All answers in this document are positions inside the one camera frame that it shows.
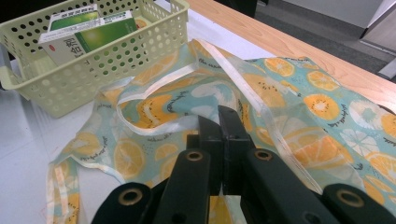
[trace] fabric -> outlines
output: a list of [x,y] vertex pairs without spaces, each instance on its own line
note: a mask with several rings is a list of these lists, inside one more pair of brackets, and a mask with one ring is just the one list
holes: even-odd
[[[277,153],[317,193],[365,190],[396,215],[396,116],[308,58],[243,61],[192,40],[145,72],[103,87],[91,117],[49,165],[48,223],[76,223],[77,166],[150,187],[171,174],[197,116],[236,110],[256,147]],[[211,223],[243,223],[237,197],[211,197]]]

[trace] table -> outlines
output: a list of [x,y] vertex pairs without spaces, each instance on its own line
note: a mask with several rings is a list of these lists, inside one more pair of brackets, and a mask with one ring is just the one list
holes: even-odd
[[[166,6],[164,0],[157,2]],[[394,84],[221,4],[189,2],[189,39],[205,39],[242,59],[308,56],[346,87],[396,111]],[[0,108],[0,223],[45,223],[48,164],[88,119],[92,103],[53,119],[17,92],[0,91]],[[78,175],[85,211],[80,219],[91,221],[104,198],[120,183],[94,169],[79,168]]]
[[311,58],[344,87],[396,112],[396,84],[215,1],[189,0],[188,2],[194,11],[276,56]]

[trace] dark object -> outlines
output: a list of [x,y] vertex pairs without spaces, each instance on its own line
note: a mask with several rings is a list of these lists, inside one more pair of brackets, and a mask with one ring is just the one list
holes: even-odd
[[207,223],[209,196],[220,187],[241,196],[247,223],[396,223],[359,189],[335,184],[322,196],[307,189],[274,152],[254,148],[230,108],[219,106],[219,120],[199,118],[200,134],[188,136],[167,180],[149,191],[136,183],[116,188],[92,223]]
[[257,7],[257,0],[215,0],[226,7],[230,7],[251,18],[254,18]]

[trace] gray floor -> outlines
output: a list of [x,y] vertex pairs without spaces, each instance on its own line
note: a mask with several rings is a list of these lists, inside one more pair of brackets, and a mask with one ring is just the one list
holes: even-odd
[[374,74],[395,58],[361,43],[363,28],[281,0],[259,1],[255,19]]

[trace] perforated basket side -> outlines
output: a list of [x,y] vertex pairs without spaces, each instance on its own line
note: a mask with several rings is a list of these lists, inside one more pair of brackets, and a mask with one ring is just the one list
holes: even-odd
[[[147,7],[144,1],[141,4],[142,15],[163,15],[161,9]],[[186,43],[187,9],[184,5],[165,19],[28,80],[18,91],[59,118],[92,100],[101,86],[139,74]]]

